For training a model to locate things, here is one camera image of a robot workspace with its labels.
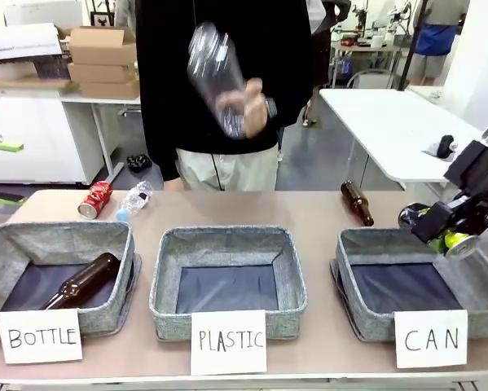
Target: gray basket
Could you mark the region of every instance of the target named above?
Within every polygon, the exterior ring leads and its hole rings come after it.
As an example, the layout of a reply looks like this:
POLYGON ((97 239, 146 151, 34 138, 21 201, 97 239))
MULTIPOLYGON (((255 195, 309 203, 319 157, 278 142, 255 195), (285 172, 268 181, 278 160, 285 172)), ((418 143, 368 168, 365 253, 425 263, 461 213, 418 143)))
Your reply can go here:
POLYGON ((114 332, 118 329, 134 262, 131 228, 120 222, 1 225, 0 310, 30 262, 37 266, 86 264, 105 252, 121 260, 117 280, 105 303, 78 310, 79 326, 83 336, 114 332))
POLYGON ((336 259, 346 304, 365 341, 393 341, 393 314, 367 308, 351 265, 431 263, 462 308, 468 311, 468 338, 488 337, 488 258, 481 251, 460 261, 444 258, 409 231, 358 228, 341 232, 336 259))
POLYGON ((277 226, 205 226, 165 232, 149 298, 157 337, 191 339, 191 314, 177 314, 182 268, 264 265, 272 265, 278 301, 278 310, 266 311, 267 338, 297 338, 307 292, 288 231, 277 226))

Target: white paper sign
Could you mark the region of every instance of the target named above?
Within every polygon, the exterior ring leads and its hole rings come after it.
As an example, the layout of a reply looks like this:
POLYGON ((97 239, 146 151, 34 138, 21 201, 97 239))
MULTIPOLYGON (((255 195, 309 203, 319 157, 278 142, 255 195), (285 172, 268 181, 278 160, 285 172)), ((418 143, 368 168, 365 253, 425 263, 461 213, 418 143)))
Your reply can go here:
POLYGON ((77 310, 0 312, 7 364, 82 360, 77 310))
POLYGON ((398 368, 466 364, 466 310, 395 312, 394 320, 398 368))
POLYGON ((267 372, 266 312, 191 314, 191 374, 267 372))

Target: person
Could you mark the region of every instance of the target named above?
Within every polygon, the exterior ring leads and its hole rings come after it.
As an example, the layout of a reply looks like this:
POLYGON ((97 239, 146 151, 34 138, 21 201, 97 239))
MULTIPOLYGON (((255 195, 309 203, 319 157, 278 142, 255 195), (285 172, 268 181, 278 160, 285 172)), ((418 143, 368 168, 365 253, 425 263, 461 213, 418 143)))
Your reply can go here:
POLYGON ((313 118, 314 102, 321 86, 329 83, 328 69, 331 61, 331 27, 349 17, 350 0, 323 0, 326 15, 321 25, 315 30, 311 39, 313 60, 313 93, 303 110, 303 125, 310 127, 318 120, 313 118))
POLYGON ((306 0, 139 0, 136 11, 144 133, 164 189, 273 191, 278 130, 310 97, 306 0), (203 22, 229 35, 248 81, 244 139, 223 133, 188 80, 189 43, 203 22))
MULTIPOLYGON (((468 5, 469 0, 429 0, 412 58, 413 86, 433 86, 435 79, 441 75, 468 5)), ((415 10, 414 29, 422 7, 423 0, 420 0, 415 10)))
POLYGON ((135 21, 135 0, 117 0, 115 5, 115 26, 130 27, 137 34, 135 21))

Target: clear plastic bottle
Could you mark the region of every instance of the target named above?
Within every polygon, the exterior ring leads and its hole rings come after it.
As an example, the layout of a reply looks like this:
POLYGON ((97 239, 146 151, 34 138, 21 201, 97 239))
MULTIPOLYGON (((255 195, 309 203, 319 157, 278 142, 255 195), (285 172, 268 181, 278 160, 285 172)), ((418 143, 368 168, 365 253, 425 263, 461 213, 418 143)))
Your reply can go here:
POLYGON ((153 187, 148 181, 142 181, 133 187, 122 200, 117 210, 117 221, 127 222, 131 216, 137 214, 153 195, 153 187))
POLYGON ((223 93, 244 92, 245 80, 240 71, 235 48, 227 34, 221 35, 214 25, 196 28, 189 45, 187 72, 222 130, 231 138, 243 138, 244 106, 217 106, 223 93))

